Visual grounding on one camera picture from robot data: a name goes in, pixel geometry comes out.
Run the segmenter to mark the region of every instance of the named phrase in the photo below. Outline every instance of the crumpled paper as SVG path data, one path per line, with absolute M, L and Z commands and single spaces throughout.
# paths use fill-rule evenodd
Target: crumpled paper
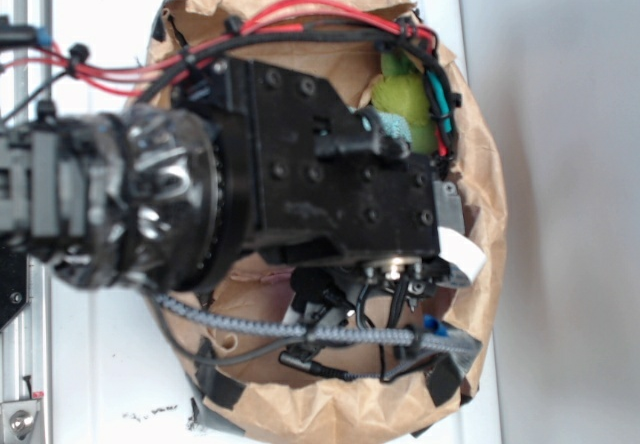
M 230 15 L 243 19 L 277 0 L 167 0 L 161 11 L 166 34 L 152 40 L 149 63 L 174 55 L 180 49 L 175 30 L 189 45 L 196 45 L 224 32 Z M 338 0 L 361 10 L 395 18 L 413 8 L 409 0 Z M 275 65 L 328 78 L 345 103 L 367 103 L 371 82 L 380 73 L 379 54 L 366 44 L 267 44 L 235 51 L 236 56 L 255 58 Z M 231 409 L 205 397 L 211 410 L 244 430 L 247 437 L 274 443 L 380 443 L 424 429 L 455 412 L 464 397 L 473 397 L 486 355 L 498 305 L 506 258 L 506 197 L 500 158 L 478 105 L 460 70 L 455 55 L 441 47 L 441 64 L 454 92 L 463 96 L 456 111 L 459 130 L 458 159 L 451 169 L 463 199 L 467 235 L 487 255 L 487 264 L 473 286 L 453 291 L 439 289 L 422 305 L 422 311 L 467 331 L 484 344 L 466 379 L 449 401 L 436 406 L 425 385 L 423 373 L 412 373 L 392 384 L 377 379 L 343 382 L 317 379 L 281 366 L 277 353 L 254 361 L 220 369 L 245 384 Z M 168 90 L 156 100 L 168 105 Z M 290 269 L 274 268 L 257 255 L 238 261 L 214 292 L 211 310 L 250 319 L 279 321 L 291 299 Z M 197 305 L 195 296 L 180 299 Z M 387 315 L 388 300 L 373 299 L 367 313 L 377 324 Z M 421 312 L 406 311 L 401 324 L 419 322 Z M 196 352 L 202 338 L 209 339 L 220 357 L 252 349 L 266 341 L 252 336 L 205 329 L 167 314 L 180 343 Z M 180 357 L 194 382 L 196 368 Z M 348 350 L 325 350 L 319 360 L 352 372 L 377 372 L 376 346 Z

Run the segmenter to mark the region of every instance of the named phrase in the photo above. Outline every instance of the teal wire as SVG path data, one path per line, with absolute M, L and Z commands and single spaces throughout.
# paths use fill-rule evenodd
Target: teal wire
M 431 86 L 433 87 L 433 90 L 436 93 L 436 99 L 438 100 L 438 105 L 440 106 L 440 112 L 442 112 L 443 116 L 446 116 L 447 114 L 449 114 L 449 103 L 447 102 L 447 99 L 444 97 L 444 89 L 442 87 L 442 84 L 440 83 L 440 81 L 438 80 L 438 78 L 435 76 L 435 74 L 431 71 L 427 71 L 427 76 L 429 77 L 429 82 L 431 82 Z M 444 130 L 449 133 L 452 131 L 452 127 L 451 127 L 451 119 L 446 118 L 444 121 Z

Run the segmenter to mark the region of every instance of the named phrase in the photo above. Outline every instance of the black mounting plate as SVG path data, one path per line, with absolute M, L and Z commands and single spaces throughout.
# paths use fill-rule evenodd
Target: black mounting plate
M 27 254 L 0 247 L 0 331 L 27 302 Z

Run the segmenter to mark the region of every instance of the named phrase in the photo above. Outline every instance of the gray braided cable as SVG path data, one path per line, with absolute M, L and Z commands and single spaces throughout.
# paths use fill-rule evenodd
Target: gray braided cable
M 164 309 L 205 327 L 224 331 L 251 334 L 260 337 L 284 338 L 305 337 L 308 342 L 331 342 L 336 344 L 382 344 L 388 346 L 411 346 L 416 335 L 409 329 L 350 329 L 342 327 L 318 326 L 309 329 L 301 324 L 282 324 L 279 322 L 252 321 L 237 317 L 223 316 L 195 309 L 166 294 L 155 294 L 153 299 Z M 423 334 L 420 338 L 421 349 L 435 352 L 475 354 L 477 349 L 472 343 L 450 337 Z

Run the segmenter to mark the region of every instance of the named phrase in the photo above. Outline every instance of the metal bracket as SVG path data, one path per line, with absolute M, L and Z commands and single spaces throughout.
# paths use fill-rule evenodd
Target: metal bracket
M 40 401 L 3 402 L 0 404 L 0 425 L 3 444 L 29 444 L 40 412 Z

